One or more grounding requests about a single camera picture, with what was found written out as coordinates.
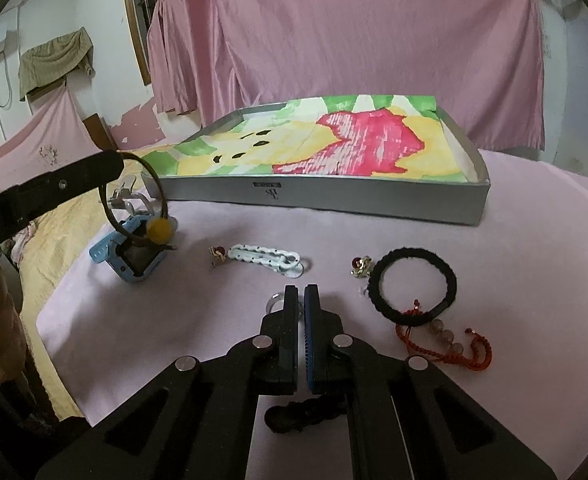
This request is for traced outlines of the person's left hand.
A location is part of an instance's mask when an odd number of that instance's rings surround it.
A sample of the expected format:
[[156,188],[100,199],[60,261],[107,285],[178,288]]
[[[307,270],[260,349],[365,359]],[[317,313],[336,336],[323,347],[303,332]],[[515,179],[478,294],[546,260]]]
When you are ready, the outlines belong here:
[[26,353],[23,325],[0,266],[0,385],[23,373]]

